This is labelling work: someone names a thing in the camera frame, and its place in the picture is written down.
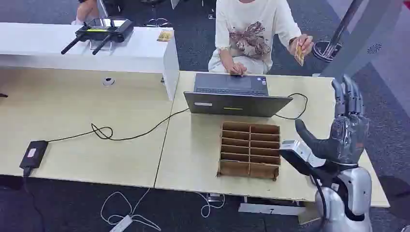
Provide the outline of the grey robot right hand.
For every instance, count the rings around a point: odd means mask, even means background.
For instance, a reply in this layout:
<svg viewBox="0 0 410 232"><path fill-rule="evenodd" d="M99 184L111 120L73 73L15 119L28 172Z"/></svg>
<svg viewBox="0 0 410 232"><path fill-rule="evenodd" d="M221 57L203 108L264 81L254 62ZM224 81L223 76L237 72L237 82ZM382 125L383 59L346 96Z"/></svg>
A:
<svg viewBox="0 0 410 232"><path fill-rule="evenodd" d="M356 165L365 148L369 119L364 115L364 102L358 85L347 75L342 83L334 79L335 117L327 139L316 138L301 119L295 128L312 153L321 159L343 165Z"/></svg>

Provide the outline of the person's left hand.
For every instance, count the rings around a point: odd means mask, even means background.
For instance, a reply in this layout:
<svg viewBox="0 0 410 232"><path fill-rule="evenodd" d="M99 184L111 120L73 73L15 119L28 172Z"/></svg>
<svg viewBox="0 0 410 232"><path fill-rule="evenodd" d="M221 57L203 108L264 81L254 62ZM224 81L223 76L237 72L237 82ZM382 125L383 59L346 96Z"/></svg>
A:
<svg viewBox="0 0 410 232"><path fill-rule="evenodd" d="M302 34L299 37L292 38L289 42L288 51L294 55L296 49L299 47L304 56L308 55L314 45L313 37L307 34Z"/></svg>

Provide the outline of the person's right hand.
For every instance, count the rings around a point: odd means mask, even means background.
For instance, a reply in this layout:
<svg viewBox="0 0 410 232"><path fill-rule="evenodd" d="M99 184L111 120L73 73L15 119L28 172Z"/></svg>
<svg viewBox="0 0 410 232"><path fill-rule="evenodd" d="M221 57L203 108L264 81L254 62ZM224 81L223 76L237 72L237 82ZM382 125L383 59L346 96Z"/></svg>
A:
<svg viewBox="0 0 410 232"><path fill-rule="evenodd" d="M228 69L228 73L231 75L244 76L247 72L247 68L240 62L234 62Z"/></svg>

